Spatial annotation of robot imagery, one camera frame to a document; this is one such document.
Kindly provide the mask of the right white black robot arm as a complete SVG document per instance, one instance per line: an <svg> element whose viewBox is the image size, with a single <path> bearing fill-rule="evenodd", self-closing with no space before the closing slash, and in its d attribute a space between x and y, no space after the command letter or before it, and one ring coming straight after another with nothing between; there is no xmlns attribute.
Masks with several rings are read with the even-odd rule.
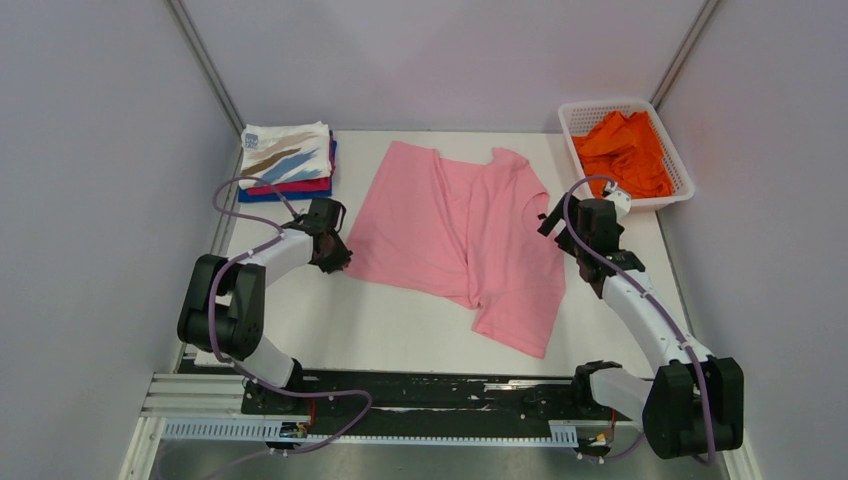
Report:
<svg viewBox="0 0 848 480"><path fill-rule="evenodd" d="M662 459L700 457L740 448L744 439L744 373L685 332L660 301L638 256L621 248L624 231L613 201L565 194L538 231L576 260L580 278L623 321L652 368L652 380L613 361L576 368L571 403L584 417L607 408L638 423Z"/></svg>

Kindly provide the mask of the pink t shirt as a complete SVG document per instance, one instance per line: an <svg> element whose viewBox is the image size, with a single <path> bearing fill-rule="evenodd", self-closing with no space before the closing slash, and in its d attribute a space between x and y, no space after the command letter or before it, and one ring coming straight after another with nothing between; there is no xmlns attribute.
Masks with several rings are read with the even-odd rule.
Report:
<svg viewBox="0 0 848 480"><path fill-rule="evenodd" d="M566 290L564 255L539 232L549 199L512 150L473 164L395 141L348 235L346 271L471 309L474 332L541 358Z"/></svg>

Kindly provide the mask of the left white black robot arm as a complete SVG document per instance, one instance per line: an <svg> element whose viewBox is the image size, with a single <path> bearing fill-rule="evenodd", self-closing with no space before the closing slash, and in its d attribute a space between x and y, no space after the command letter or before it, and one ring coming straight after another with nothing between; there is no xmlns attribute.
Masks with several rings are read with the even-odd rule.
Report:
<svg viewBox="0 0 848 480"><path fill-rule="evenodd" d="M330 274L352 252L340 237L345 206L330 198L310 202L291 221L273 223L265 242L231 258L205 254L195 264L178 323L178 338L245 375L243 407L289 414L306 402L301 364L264 333L266 290L301 266Z"/></svg>

